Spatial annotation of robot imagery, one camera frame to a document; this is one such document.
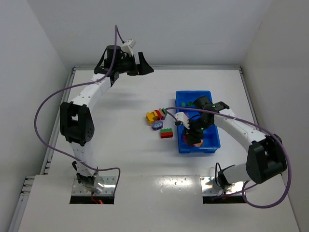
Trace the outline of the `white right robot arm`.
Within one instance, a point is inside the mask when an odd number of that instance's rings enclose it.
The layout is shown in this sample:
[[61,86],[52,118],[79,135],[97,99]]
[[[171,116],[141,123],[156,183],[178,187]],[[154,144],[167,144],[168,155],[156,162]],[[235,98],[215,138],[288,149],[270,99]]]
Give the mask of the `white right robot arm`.
[[258,131],[250,125],[236,119],[234,112],[224,102],[212,103],[207,96],[194,101],[199,112],[188,118],[179,112],[176,118],[184,125],[183,137],[189,146],[201,143],[204,130],[215,125],[233,137],[247,152],[246,162],[221,169],[215,181],[225,189],[236,182],[253,181],[262,184],[287,169],[287,162],[281,139]]

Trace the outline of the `red flower lego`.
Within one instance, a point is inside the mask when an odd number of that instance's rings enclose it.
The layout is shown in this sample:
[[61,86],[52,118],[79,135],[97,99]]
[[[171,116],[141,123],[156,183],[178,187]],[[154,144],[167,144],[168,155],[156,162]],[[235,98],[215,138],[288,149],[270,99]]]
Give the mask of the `red flower lego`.
[[194,147],[201,147],[202,145],[203,145],[203,141],[201,141],[200,143],[194,144]]

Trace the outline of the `red curved lego brick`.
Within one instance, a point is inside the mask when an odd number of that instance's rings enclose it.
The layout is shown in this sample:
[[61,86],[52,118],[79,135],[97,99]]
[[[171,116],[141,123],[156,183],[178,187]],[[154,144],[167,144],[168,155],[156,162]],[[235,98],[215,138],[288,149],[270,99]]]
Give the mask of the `red curved lego brick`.
[[187,145],[189,145],[188,139],[187,139],[187,137],[186,137],[185,135],[183,136],[183,140],[184,140],[184,142],[185,142]]

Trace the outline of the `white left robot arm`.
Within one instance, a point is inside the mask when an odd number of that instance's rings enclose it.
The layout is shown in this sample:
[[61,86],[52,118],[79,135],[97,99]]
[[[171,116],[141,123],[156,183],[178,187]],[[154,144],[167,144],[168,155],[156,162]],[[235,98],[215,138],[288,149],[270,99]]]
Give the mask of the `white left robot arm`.
[[153,68],[147,63],[142,52],[138,53],[139,62],[135,61],[133,39],[120,46],[109,45],[94,68],[91,82],[70,102],[60,106],[60,133],[70,144],[74,157],[73,162],[77,180],[92,193],[102,191],[104,184],[95,166],[91,140],[95,126],[91,112],[97,101],[113,86],[119,75],[147,75]]

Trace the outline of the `purple flower lego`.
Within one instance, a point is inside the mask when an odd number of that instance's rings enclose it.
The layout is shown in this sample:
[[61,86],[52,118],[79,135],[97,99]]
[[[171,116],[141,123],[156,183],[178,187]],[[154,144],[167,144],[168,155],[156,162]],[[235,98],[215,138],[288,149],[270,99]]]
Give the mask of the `purple flower lego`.
[[164,123],[163,123],[163,121],[162,120],[159,120],[159,121],[155,121],[155,122],[153,122],[152,123],[152,129],[155,131],[157,131],[157,130],[160,130],[160,129],[162,129],[163,128],[163,125],[164,125]]

